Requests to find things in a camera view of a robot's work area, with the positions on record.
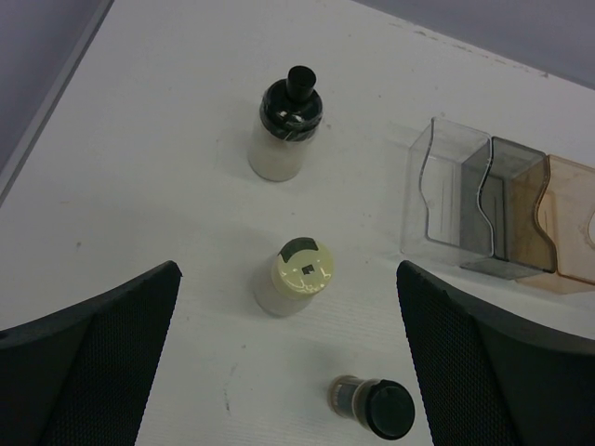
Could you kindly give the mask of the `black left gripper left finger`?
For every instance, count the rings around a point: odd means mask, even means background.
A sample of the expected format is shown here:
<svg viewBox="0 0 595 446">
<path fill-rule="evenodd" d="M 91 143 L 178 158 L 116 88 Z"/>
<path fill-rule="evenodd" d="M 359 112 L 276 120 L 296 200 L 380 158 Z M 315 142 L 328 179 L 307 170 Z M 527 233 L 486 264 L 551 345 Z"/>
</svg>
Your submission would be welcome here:
<svg viewBox="0 0 595 446">
<path fill-rule="evenodd" d="M 135 444 L 180 281 L 166 261 L 2 331 L 2 444 Z"/>
</svg>

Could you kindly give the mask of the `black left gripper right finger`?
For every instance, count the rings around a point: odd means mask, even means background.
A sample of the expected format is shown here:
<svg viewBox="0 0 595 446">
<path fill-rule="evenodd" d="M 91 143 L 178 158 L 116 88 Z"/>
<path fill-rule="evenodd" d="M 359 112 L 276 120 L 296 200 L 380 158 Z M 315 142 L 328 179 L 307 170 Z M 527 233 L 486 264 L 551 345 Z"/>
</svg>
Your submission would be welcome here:
<svg viewBox="0 0 595 446">
<path fill-rule="evenodd" d="M 436 445 L 591 445 L 594 342 L 530 321 L 411 261 L 396 286 Z"/>
</svg>

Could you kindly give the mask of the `spice jar black cap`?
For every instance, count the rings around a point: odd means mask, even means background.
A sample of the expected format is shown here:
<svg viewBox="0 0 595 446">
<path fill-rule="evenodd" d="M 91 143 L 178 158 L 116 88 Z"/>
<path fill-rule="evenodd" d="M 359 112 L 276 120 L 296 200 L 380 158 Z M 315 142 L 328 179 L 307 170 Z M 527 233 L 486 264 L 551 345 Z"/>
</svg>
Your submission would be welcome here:
<svg viewBox="0 0 595 446">
<path fill-rule="evenodd" d="M 384 440 L 403 438 L 415 422 L 413 398 L 395 381 L 338 376 L 327 390 L 327 399 L 338 416 L 357 422 Z"/>
</svg>

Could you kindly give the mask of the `bottle with yellow cap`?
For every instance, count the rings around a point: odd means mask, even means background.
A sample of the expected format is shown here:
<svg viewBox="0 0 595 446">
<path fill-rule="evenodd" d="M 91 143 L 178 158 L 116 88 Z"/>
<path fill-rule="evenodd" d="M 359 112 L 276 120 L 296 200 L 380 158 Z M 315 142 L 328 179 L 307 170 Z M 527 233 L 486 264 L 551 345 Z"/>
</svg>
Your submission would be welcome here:
<svg viewBox="0 0 595 446">
<path fill-rule="evenodd" d="M 297 237 L 261 262 L 253 275 L 253 295 L 268 314 L 289 317 L 328 287 L 334 271 L 334 258 L 323 243 Z"/>
</svg>

